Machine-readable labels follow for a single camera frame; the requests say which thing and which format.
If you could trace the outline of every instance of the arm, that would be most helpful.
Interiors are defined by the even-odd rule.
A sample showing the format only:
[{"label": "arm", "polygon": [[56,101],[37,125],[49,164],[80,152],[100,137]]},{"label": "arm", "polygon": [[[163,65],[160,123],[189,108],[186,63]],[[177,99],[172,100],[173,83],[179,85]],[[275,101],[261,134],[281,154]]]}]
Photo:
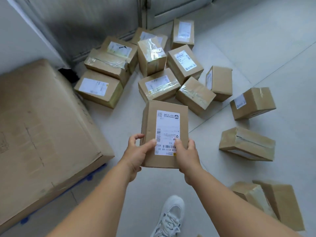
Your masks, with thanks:
[{"label": "arm", "polygon": [[156,140],[136,146],[136,139],[143,137],[143,134],[130,137],[117,166],[47,237],[116,236],[127,185],[141,171],[146,152],[156,146]]},{"label": "arm", "polygon": [[218,234],[225,237],[298,237],[295,231],[273,219],[263,211],[235,195],[210,173],[205,171],[198,157],[193,140],[184,149],[180,140],[175,141],[177,162],[191,185]]}]

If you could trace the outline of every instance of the cardboard box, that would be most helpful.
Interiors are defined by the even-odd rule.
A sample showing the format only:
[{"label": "cardboard box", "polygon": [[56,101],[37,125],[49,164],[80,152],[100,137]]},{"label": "cardboard box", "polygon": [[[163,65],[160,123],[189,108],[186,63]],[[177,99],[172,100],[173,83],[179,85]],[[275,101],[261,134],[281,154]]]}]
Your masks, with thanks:
[{"label": "cardboard box", "polygon": [[183,85],[190,76],[199,79],[204,70],[188,45],[169,51],[167,63],[180,85]]},{"label": "cardboard box", "polygon": [[174,141],[180,138],[184,148],[188,148],[188,107],[149,101],[143,112],[142,133],[145,137],[140,140],[140,145],[154,138],[157,140],[155,149],[147,152],[142,166],[179,168]]},{"label": "cardboard box", "polygon": [[176,99],[196,115],[200,115],[215,98],[215,94],[198,80],[190,77],[176,94]]},{"label": "cardboard box", "polygon": [[264,192],[259,184],[245,183],[242,181],[233,184],[230,189],[249,204],[257,207],[267,215],[277,219],[270,203],[267,201]]},{"label": "cardboard box", "polygon": [[133,39],[131,40],[132,44],[137,45],[139,41],[147,40],[150,38],[157,37],[160,46],[165,49],[168,37],[163,34],[154,34],[153,31],[138,27]]},{"label": "cardboard box", "polygon": [[171,49],[184,45],[190,49],[194,47],[194,21],[175,19],[171,31]]},{"label": "cardboard box", "polygon": [[230,102],[235,120],[250,119],[276,109],[269,87],[250,88]]},{"label": "cardboard box", "polygon": [[248,160],[273,161],[276,142],[242,127],[223,131],[219,149]]},{"label": "cardboard box", "polygon": [[92,49],[89,56],[84,61],[84,65],[87,69],[120,80],[123,87],[125,87],[131,76],[126,59],[112,55],[103,50]]},{"label": "cardboard box", "polygon": [[87,70],[74,88],[84,99],[114,109],[119,101],[123,86],[113,77]]},{"label": "cardboard box", "polygon": [[138,42],[139,69],[144,77],[164,70],[167,56],[156,37]]},{"label": "cardboard box", "polygon": [[145,77],[138,82],[139,92],[145,102],[164,101],[176,95],[181,87],[170,68]]},{"label": "cardboard box", "polygon": [[225,101],[233,95],[232,69],[212,66],[206,74],[206,87],[216,94],[215,101]]},{"label": "cardboard box", "polygon": [[1,76],[0,106],[2,233],[114,153],[71,84],[47,60]]},{"label": "cardboard box", "polygon": [[279,221],[294,231],[305,230],[300,208],[290,184],[273,180],[253,180],[252,182],[261,185]]},{"label": "cardboard box", "polygon": [[107,37],[101,45],[101,50],[126,59],[130,74],[133,74],[138,64],[137,45],[116,37]]}]

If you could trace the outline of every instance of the foot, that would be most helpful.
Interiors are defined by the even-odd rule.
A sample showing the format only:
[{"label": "foot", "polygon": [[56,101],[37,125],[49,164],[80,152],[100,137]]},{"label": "foot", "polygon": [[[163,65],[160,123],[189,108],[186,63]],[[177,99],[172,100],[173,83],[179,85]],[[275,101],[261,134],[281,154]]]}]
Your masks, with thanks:
[{"label": "foot", "polygon": [[174,237],[180,233],[184,217],[184,202],[177,195],[170,196],[164,203],[158,224],[150,237]]}]

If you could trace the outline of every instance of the hand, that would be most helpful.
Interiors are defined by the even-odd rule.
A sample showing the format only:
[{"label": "hand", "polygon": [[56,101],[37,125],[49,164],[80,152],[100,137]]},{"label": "hand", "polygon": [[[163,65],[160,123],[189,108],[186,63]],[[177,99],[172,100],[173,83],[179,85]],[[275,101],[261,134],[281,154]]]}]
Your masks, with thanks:
[{"label": "hand", "polygon": [[195,148],[194,140],[189,139],[188,149],[183,147],[182,141],[176,139],[174,142],[177,150],[177,163],[180,166],[179,171],[184,173],[185,182],[190,184],[190,177],[195,171],[203,169],[198,157],[198,151]]},{"label": "hand", "polygon": [[136,140],[144,137],[144,134],[132,135],[128,140],[127,149],[124,152],[119,163],[126,164],[130,170],[130,182],[136,178],[137,172],[142,168],[140,165],[144,162],[146,152],[156,146],[156,139],[152,139],[142,146],[136,146]]}]

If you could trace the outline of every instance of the door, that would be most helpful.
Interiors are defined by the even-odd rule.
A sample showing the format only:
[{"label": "door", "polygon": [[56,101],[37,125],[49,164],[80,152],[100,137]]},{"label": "door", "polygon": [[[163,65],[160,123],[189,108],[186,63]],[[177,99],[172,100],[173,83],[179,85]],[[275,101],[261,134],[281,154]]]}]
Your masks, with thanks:
[{"label": "door", "polygon": [[158,27],[210,2],[211,0],[147,0],[147,28]]},{"label": "door", "polygon": [[16,1],[72,66],[106,36],[129,39],[138,27],[137,0]]}]

